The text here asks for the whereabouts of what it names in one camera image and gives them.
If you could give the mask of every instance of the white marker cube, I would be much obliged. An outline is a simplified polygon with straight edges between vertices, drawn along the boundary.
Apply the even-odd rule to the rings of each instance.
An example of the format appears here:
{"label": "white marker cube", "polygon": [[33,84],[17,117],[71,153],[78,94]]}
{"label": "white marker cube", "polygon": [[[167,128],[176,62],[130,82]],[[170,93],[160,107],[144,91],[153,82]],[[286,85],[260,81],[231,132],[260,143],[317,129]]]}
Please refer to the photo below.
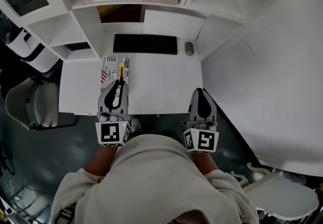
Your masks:
{"label": "white marker cube", "polygon": [[187,151],[193,153],[215,152],[219,139],[218,132],[190,128],[184,132]]}
{"label": "white marker cube", "polygon": [[95,123],[97,140],[105,147],[120,147],[127,143],[130,133],[128,121]]}

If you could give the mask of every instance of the american flag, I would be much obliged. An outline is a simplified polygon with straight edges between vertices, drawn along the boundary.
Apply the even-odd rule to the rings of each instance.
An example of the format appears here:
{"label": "american flag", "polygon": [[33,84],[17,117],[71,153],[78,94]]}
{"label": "american flag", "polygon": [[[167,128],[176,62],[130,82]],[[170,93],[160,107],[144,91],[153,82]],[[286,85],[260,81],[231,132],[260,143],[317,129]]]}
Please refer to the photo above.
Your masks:
{"label": "american flag", "polygon": [[125,68],[129,69],[129,57],[126,57]]}
{"label": "american flag", "polygon": [[106,73],[104,70],[102,70],[101,83],[104,83],[108,76],[109,76],[108,73]]}

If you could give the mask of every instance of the white wall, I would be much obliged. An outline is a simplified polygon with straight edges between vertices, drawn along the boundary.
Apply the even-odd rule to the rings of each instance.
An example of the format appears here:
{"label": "white wall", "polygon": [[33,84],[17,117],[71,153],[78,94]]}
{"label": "white wall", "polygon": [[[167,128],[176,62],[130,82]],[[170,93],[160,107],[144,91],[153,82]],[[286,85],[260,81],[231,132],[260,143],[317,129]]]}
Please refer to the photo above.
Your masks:
{"label": "white wall", "polygon": [[277,0],[202,73],[261,163],[323,176],[323,0]]}

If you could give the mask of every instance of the newspaper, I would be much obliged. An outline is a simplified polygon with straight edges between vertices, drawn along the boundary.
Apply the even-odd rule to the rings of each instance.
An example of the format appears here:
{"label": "newspaper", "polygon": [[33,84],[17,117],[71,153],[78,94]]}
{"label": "newspaper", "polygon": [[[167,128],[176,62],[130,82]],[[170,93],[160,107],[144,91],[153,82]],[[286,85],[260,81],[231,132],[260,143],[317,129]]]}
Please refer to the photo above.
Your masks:
{"label": "newspaper", "polygon": [[[120,77],[120,64],[124,64],[124,81],[128,84],[129,77],[129,58],[128,57],[103,57],[101,72],[101,93],[111,83]],[[120,89],[117,89],[116,99],[113,105],[117,105],[120,96]]]}

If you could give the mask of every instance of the white desk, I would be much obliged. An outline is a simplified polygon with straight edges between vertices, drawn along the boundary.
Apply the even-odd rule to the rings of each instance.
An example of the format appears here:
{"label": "white desk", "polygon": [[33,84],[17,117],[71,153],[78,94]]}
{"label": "white desk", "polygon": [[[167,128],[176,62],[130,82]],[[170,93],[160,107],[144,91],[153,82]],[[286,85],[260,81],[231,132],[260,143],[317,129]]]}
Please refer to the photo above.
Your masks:
{"label": "white desk", "polygon": [[[113,53],[115,33],[142,33],[142,25],[125,31],[106,30],[104,55],[129,57],[128,113],[186,113],[194,89],[202,86],[198,51],[185,53],[185,39],[178,39],[178,54]],[[101,59],[66,61],[63,64],[59,111],[96,115],[100,96]]]}

